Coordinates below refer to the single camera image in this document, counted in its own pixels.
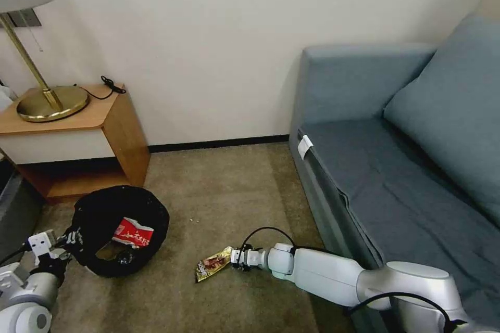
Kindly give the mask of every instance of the white wall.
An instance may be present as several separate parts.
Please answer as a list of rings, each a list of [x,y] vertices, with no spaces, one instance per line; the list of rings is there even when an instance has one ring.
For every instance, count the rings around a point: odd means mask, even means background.
[[[301,49],[439,41],[479,0],[55,0],[19,34],[46,80],[126,83],[150,144],[289,130]],[[35,82],[0,35],[0,77]]]
[[[478,6],[478,13],[500,20],[500,0],[481,0]]]

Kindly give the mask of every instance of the nightstand drawer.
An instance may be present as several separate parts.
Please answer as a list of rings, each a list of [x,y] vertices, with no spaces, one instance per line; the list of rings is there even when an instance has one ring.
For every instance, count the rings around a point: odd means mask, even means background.
[[[101,129],[0,136],[15,164],[114,157]]]

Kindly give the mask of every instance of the wooden nightstand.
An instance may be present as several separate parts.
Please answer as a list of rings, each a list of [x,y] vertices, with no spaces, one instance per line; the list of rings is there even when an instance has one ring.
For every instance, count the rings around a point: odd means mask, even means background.
[[[105,85],[83,87],[99,97],[109,93]],[[79,113],[45,123],[20,119],[19,100],[0,113],[0,149],[48,202],[144,184],[149,151],[128,93],[91,97]]]

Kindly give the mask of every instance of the white tag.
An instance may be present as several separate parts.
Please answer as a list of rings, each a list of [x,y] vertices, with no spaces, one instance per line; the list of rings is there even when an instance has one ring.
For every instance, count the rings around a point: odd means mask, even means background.
[[[306,157],[307,151],[312,146],[313,146],[313,143],[311,142],[311,140],[309,139],[309,137],[307,135],[304,135],[302,137],[301,142],[298,144],[298,147],[297,147],[298,153],[301,156],[302,160],[304,159],[304,157]]]

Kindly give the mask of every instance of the lamp base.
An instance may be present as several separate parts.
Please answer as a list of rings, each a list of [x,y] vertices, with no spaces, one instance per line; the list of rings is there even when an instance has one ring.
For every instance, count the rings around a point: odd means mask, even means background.
[[[87,92],[76,86],[52,87],[59,98],[60,109],[54,109],[47,101],[42,90],[34,92],[17,105],[17,114],[25,121],[48,122],[62,119],[77,113],[90,101]]]

